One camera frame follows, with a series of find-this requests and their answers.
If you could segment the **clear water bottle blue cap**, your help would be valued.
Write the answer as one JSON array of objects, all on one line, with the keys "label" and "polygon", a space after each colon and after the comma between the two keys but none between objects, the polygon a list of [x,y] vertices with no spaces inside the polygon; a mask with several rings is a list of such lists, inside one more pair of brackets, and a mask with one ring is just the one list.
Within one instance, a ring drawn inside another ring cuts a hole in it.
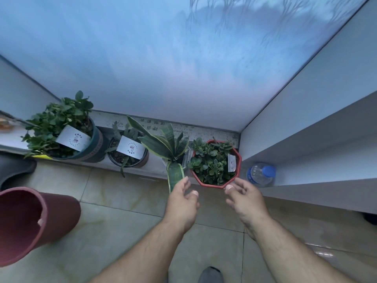
[{"label": "clear water bottle blue cap", "polygon": [[266,163],[255,163],[246,172],[247,180],[258,187],[271,186],[276,177],[276,168]]}]

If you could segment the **dark grey plastic stool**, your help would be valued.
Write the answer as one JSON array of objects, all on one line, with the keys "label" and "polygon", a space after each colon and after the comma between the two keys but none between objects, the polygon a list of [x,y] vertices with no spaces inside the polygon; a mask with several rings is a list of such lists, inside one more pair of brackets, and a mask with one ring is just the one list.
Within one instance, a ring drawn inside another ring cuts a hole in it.
[{"label": "dark grey plastic stool", "polygon": [[0,151],[0,191],[6,190],[5,183],[20,175],[32,174],[37,167],[34,158],[25,158],[23,155]]}]

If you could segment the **spiky green cactus plant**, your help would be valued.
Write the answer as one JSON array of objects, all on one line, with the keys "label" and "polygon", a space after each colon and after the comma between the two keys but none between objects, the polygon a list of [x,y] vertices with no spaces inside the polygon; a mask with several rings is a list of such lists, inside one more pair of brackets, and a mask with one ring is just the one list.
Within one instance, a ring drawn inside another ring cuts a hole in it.
[{"label": "spiky green cactus plant", "polygon": [[[136,141],[136,142],[141,143],[141,141],[139,140],[139,137],[142,136],[142,133],[139,132],[138,130],[136,130],[135,128],[130,128],[129,123],[127,123],[127,124],[125,125],[125,129],[124,129],[123,131],[120,131],[120,130],[118,129],[118,126],[117,126],[117,122],[116,122],[116,121],[113,123],[112,128],[113,128],[113,137],[114,137],[116,140],[120,141],[121,136],[125,136],[125,137],[128,137],[128,138],[130,138],[130,139]],[[126,164],[128,158],[129,158],[129,156],[127,156],[127,158],[124,160],[124,162],[123,162],[123,166]],[[123,177],[125,177],[123,166],[120,167],[120,173],[121,173],[121,175],[122,175]]]}]

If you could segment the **person's left forearm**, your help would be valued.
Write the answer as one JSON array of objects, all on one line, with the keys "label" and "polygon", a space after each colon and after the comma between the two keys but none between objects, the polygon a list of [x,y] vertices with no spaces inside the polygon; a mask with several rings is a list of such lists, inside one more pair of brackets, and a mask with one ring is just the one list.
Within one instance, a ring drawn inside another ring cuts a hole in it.
[{"label": "person's left forearm", "polygon": [[184,234],[183,225],[162,220],[88,283],[166,283],[169,266]]}]

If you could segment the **white shelf unit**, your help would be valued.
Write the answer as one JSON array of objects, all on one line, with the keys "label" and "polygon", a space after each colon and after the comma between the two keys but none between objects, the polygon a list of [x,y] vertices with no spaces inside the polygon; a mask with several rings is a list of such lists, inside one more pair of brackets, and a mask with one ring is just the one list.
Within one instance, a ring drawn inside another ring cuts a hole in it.
[{"label": "white shelf unit", "polygon": [[377,214],[377,91],[246,158],[240,177],[266,163],[263,195]]}]

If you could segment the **person's right hand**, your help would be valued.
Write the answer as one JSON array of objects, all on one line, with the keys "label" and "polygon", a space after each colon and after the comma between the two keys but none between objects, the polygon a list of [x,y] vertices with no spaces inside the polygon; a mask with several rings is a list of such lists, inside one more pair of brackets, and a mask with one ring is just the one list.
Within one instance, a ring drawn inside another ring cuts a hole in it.
[{"label": "person's right hand", "polygon": [[238,191],[235,205],[231,208],[244,224],[248,235],[256,241],[257,232],[271,220],[264,197],[256,186],[239,177],[236,177],[230,185]]}]

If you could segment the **large bushy green plant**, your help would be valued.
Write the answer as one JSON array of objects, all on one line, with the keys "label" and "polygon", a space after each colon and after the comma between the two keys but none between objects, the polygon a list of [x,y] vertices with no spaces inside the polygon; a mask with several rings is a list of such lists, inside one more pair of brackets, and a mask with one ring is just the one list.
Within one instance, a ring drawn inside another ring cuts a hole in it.
[{"label": "large bushy green plant", "polygon": [[84,98],[80,90],[74,99],[64,97],[60,103],[48,104],[43,112],[33,115],[26,121],[27,132],[22,137],[22,141],[27,143],[30,150],[26,156],[47,155],[66,159],[78,154],[78,151],[57,143],[56,140],[67,125],[91,137],[94,124],[89,118],[89,113],[92,112],[92,108],[93,103],[88,97]]}]

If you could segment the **dark round plant pot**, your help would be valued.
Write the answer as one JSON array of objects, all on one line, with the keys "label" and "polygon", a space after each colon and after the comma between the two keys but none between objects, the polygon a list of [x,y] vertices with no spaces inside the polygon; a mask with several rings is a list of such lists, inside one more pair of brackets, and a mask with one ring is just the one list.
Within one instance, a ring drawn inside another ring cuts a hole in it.
[{"label": "dark round plant pot", "polygon": [[[120,152],[116,152],[116,146],[118,146],[119,141],[116,140],[114,137],[111,138],[108,148],[106,150],[106,153],[110,159],[110,161],[115,164],[116,166],[122,167],[124,160],[127,158],[125,154],[122,154]],[[138,160],[135,158],[132,158],[129,156],[126,164],[123,166],[123,168],[141,168],[144,166],[149,157],[148,150],[145,150],[144,155],[142,159]]]}]

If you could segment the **large teal plant pot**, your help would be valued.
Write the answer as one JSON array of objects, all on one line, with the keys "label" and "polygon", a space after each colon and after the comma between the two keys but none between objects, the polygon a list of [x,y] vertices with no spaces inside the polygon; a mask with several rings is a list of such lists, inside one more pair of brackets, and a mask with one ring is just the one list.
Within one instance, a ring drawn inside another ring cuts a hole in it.
[{"label": "large teal plant pot", "polygon": [[87,148],[83,151],[78,152],[73,150],[73,155],[66,156],[66,153],[62,153],[61,149],[53,152],[48,151],[46,155],[54,160],[58,161],[78,161],[87,163],[98,163],[102,161],[106,155],[106,148],[108,145],[108,140],[103,136],[103,133],[97,128],[92,118],[89,117],[89,124],[92,127],[91,141]]}]

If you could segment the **person's right forearm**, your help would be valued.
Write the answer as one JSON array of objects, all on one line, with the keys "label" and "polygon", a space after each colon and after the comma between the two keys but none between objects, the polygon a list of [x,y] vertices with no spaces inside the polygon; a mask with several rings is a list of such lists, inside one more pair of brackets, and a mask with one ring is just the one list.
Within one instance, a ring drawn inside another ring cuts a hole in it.
[{"label": "person's right forearm", "polygon": [[277,283],[357,283],[271,217],[246,224]]}]

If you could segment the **striped snake plant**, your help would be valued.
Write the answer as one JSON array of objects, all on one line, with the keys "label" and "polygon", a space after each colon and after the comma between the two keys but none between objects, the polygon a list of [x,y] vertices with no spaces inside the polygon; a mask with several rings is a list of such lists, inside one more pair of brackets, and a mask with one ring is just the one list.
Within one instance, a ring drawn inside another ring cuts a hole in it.
[{"label": "striped snake plant", "polygon": [[171,123],[167,123],[163,128],[161,128],[163,135],[160,136],[151,134],[130,116],[127,116],[127,120],[132,128],[142,133],[142,136],[138,137],[141,144],[149,152],[167,160],[167,180],[169,193],[171,194],[174,186],[185,177],[184,168],[182,167],[179,158],[186,153],[189,138],[184,138],[183,132],[181,132],[180,135],[175,138]]}]

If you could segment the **speckled stone window sill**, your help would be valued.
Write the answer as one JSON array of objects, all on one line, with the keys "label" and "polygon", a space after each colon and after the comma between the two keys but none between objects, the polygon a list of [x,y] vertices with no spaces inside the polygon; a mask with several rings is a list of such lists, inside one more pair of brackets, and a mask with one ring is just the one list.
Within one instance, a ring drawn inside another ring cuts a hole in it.
[{"label": "speckled stone window sill", "polygon": [[[25,155],[29,152],[27,143],[21,141],[21,137],[26,133],[22,123],[12,122],[9,115],[0,110],[0,118],[10,120],[12,129],[5,132],[0,132],[0,151]],[[118,127],[123,130],[127,122],[127,117],[121,114],[111,114],[106,112],[93,111],[91,118],[94,120],[97,127],[109,139],[112,135],[112,124],[116,121]],[[161,128],[164,126],[164,121],[159,119],[138,118],[133,117],[144,128],[149,130],[152,134],[161,135]],[[190,126],[186,124],[172,123],[174,134],[177,137],[181,132],[184,137],[188,137],[190,141],[195,140],[197,137],[202,138],[204,141],[212,140],[213,137],[217,141],[230,142],[235,148],[239,146],[239,134],[236,132],[223,131],[213,128],[203,128],[198,126]],[[114,164],[106,155],[105,158],[98,163],[86,163],[78,161],[63,161],[74,165],[87,166],[93,168],[101,168],[110,171],[120,171],[120,167]],[[140,176],[149,176],[154,178],[167,179],[166,167],[163,160],[153,154],[149,154],[147,163],[140,168],[125,168],[124,173],[136,174]]]}]

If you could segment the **person's grey shoe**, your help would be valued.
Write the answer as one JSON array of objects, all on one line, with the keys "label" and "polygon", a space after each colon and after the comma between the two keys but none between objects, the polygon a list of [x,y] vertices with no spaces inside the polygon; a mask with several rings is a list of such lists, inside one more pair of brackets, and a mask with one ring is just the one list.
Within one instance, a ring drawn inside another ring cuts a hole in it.
[{"label": "person's grey shoe", "polygon": [[224,283],[224,276],[219,269],[209,266],[201,273],[198,283]]}]

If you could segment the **person's left hand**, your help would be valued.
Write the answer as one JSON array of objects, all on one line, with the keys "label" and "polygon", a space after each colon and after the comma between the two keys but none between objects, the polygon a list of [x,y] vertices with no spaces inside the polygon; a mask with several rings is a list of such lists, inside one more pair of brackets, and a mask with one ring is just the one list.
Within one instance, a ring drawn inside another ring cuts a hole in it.
[{"label": "person's left hand", "polygon": [[186,199],[186,191],[190,186],[191,181],[187,176],[174,186],[168,197],[163,217],[163,222],[181,235],[184,235],[193,226],[199,208],[199,200],[197,205],[192,205]]}]

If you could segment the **clear glass plant pot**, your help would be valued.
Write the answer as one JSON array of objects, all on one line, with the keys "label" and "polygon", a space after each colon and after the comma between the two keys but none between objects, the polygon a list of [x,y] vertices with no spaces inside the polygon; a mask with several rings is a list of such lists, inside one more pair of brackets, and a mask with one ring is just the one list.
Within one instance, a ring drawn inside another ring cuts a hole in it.
[{"label": "clear glass plant pot", "polygon": [[[185,171],[187,169],[187,163],[189,162],[191,156],[192,156],[192,152],[190,148],[188,147],[185,150],[185,152],[175,162],[179,163],[182,166],[183,170]],[[167,158],[162,158],[162,162],[167,170],[168,163],[172,162],[172,160],[167,159]]]}]

